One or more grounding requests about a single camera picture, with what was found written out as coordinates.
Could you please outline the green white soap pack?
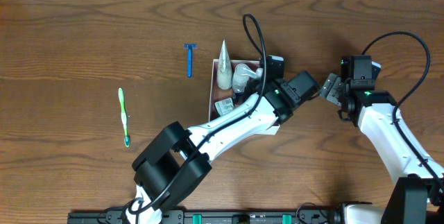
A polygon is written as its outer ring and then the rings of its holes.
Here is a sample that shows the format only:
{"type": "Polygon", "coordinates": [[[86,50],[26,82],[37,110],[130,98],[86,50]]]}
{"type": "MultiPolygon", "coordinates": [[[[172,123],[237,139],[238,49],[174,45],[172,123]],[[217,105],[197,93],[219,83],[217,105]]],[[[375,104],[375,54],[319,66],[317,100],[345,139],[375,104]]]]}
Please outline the green white soap pack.
{"type": "Polygon", "coordinates": [[[232,98],[225,98],[214,103],[214,107],[219,116],[223,116],[235,109],[232,98]]]}

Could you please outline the blue disposable razor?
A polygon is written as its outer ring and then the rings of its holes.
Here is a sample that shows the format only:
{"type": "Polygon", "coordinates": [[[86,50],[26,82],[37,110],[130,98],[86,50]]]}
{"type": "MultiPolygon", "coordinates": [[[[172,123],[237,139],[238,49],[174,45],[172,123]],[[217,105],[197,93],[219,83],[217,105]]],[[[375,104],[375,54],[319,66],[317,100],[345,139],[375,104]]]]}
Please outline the blue disposable razor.
{"type": "Polygon", "coordinates": [[[193,50],[198,47],[197,44],[185,43],[184,48],[187,50],[187,77],[192,77],[193,68],[193,50]]]}

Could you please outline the white cream tube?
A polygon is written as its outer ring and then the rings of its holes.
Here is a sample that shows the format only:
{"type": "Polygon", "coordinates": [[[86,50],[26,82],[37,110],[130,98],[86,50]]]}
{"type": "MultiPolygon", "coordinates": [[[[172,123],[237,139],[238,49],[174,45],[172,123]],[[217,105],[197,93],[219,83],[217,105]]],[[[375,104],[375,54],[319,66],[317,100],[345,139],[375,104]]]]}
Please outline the white cream tube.
{"type": "Polygon", "coordinates": [[[232,86],[232,65],[225,40],[223,40],[219,54],[216,83],[223,90],[230,89],[232,86]]]}

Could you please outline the green toothbrush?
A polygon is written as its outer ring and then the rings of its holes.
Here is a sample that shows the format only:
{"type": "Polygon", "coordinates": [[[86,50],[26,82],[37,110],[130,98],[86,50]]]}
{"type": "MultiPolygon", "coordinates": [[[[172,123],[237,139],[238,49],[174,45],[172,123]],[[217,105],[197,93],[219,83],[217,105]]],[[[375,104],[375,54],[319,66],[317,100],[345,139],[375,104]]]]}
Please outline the green toothbrush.
{"type": "Polygon", "coordinates": [[[128,115],[126,113],[126,105],[125,105],[125,95],[123,89],[120,87],[118,89],[118,97],[119,103],[121,106],[121,122],[124,131],[124,144],[126,148],[130,147],[130,136],[128,134],[128,115]]]}

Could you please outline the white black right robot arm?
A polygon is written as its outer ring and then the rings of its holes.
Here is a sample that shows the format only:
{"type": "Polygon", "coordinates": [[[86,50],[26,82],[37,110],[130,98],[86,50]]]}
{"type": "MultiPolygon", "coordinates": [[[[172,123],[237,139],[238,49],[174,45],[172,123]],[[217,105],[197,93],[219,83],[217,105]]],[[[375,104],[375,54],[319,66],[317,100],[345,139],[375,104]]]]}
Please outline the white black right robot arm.
{"type": "Polygon", "coordinates": [[[340,120],[367,136],[395,185],[384,208],[344,203],[336,223],[442,223],[443,167],[419,144],[387,91],[375,90],[380,64],[369,55],[341,61],[341,73],[330,74],[321,96],[340,107],[340,120]]]}

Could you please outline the white cardboard box pink inside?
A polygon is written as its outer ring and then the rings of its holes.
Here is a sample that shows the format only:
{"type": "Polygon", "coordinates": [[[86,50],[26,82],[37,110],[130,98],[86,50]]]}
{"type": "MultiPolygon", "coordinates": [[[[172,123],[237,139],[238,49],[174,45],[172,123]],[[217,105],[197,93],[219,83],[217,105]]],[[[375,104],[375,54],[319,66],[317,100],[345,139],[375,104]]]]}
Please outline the white cardboard box pink inside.
{"type": "MultiPolygon", "coordinates": [[[[246,64],[252,70],[256,70],[259,67],[259,61],[256,60],[231,60],[232,70],[234,70],[238,64],[246,64]]],[[[223,90],[220,89],[219,86],[217,85],[216,79],[217,79],[218,65],[219,65],[219,60],[213,59],[208,121],[215,120],[216,118],[219,117],[219,113],[216,111],[214,103],[232,96],[231,89],[223,90]]]]}

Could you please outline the clear spray bottle blue liquid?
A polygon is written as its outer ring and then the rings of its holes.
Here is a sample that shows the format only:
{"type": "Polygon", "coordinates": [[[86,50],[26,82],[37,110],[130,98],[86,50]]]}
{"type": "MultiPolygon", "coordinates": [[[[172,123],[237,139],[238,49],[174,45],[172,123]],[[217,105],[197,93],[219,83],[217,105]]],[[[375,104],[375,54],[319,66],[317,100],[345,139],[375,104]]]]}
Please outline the clear spray bottle blue liquid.
{"type": "Polygon", "coordinates": [[[263,69],[261,67],[253,71],[246,64],[238,64],[235,67],[232,77],[233,103],[239,104],[242,101],[247,83],[250,79],[259,80],[262,77],[263,69]]]}

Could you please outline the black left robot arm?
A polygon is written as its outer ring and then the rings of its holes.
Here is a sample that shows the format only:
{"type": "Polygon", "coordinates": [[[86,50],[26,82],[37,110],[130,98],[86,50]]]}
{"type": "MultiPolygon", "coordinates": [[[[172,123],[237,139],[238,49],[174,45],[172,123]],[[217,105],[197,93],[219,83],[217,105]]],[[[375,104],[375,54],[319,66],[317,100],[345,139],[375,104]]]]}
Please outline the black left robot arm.
{"type": "Polygon", "coordinates": [[[307,72],[283,78],[284,60],[270,55],[261,61],[252,94],[230,112],[199,126],[179,122],[165,127],[134,160],[134,200],[122,211],[127,223],[160,223],[162,214],[189,196],[222,153],[252,135],[275,135],[319,85],[307,72]]]}

